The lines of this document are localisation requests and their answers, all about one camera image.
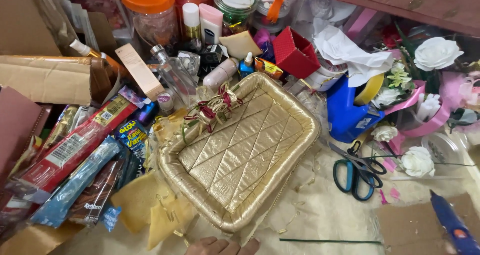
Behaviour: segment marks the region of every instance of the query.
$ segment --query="scissors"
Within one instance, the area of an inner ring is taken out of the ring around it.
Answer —
[[[387,169],[374,158],[360,158],[356,154],[360,148],[361,142],[355,141],[353,146],[347,151],[344,151],[333,143],[329,142],[330,148],[337,154],[343,156],[345,159],[337,160],[333,165],[333,180],[338,189],[344,193],[352,192],[353,197],[358,201],[367,201],[374,192],[375,188],[381,188],[384,184],[382,180],[377,176],[387,173]],[[346,185],[342,186],[338,179],[339,166],[346,166]],[[369,185],[368,194],[366,196],[360,196],[358,194],[359,184],[363,180]]]

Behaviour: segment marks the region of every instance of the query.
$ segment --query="gold quilted fabric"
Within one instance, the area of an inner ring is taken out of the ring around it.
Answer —
[[[199,125],[160,149],[160,167],[223,232],[246,226],[315,142],[315,117],[265,74],[239,82],[243,105],[200,136]]]

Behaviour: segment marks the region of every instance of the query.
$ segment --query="orange ribbon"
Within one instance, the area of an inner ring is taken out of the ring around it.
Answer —
[[[273,23],[277,22],[283,1],[284,0],[274,0],[272,6],[268,9],[267,19],[271,20]]]

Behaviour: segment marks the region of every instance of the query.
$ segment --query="red fabric box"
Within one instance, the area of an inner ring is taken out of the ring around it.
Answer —
[[[313,47],[288,26],[273,40],[276,65],[298,79],[304,79],[320,68]]]

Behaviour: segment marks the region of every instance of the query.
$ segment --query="human hand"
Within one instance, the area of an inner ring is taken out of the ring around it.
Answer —
[[[260,249],[260,241],[251,239],[241,247],[237,242],[229,242],[216,237],[202,238],[190,245],[185,255],[254,255]]]

